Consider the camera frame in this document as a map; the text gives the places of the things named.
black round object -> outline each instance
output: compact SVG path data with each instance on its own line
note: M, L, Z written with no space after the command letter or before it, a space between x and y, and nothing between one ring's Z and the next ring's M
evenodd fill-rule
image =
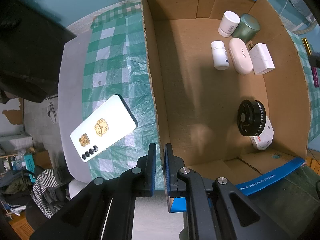
M258 136L266 125L266 110L258 100L243 100L239 106L237 125L243 136Z

gold sticker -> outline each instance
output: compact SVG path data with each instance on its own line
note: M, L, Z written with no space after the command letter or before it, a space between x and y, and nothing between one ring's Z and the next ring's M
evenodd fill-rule
M89 145L89 144L90 144L90 140L89 140L89 138L88 138L88 136L87 136L86 133L83 134L83 135L81 136L81 138L79 138L79 142L80 142L80 144L81 144L82 147L85 147L86 145Z
M94 126L94 129L96 130L97 135L101 137L103 134L105 134L108 131L109 127L106 120L99 119L97 121L97 124Z

tile floor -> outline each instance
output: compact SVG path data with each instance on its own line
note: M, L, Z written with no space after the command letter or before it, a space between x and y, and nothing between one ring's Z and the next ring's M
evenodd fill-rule
M58 98L50 99L50 101L57 111ZM53 167L65 166L59 124L58 122L53 124L47 116L47 107L50 101L44 100L42 103L33 103L24 99L25 133L32 136L36 149L48 150Z

open cardboard box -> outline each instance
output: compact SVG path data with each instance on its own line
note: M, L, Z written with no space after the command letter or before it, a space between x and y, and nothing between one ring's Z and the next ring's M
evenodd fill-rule
M141 0L148 70L160 149L171 143L175 156L203 177L224 176L245 195L298 168L306 158L310 102L295 46L267 0ZM239 75L213 66L211 42L223 13L249 13L261 30L253 44L265 43L275 69ZM255 150L240 134L237 111L244 99L260 100L274 138ZM169 211L183 211L168 199Z

green and white tablecloth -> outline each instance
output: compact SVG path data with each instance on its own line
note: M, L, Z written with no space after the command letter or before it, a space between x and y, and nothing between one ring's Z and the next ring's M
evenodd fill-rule
M308 142L312 141L320 134L320 88L315 88L313 82L313 76L311 71L311 66L308 60L308 54L302 43L301 38L288 31L300 57L301 65L303 67L304 75L308 84L309 90L309 100L311 107L311 126L309 131ZM317 69L318 78L320 78L320 71Z
M120 94L138 121L138 128L89 161L92 178L111 179L136 166L157 144L156 187L163 189L155 111L150 90L142 27L141 4L124 3L102 13L91 25L82 90L85 120L114 94ZM309 141L320 134L320 89L314 87L308 56L301 39L289 32L305 72L311 101Z

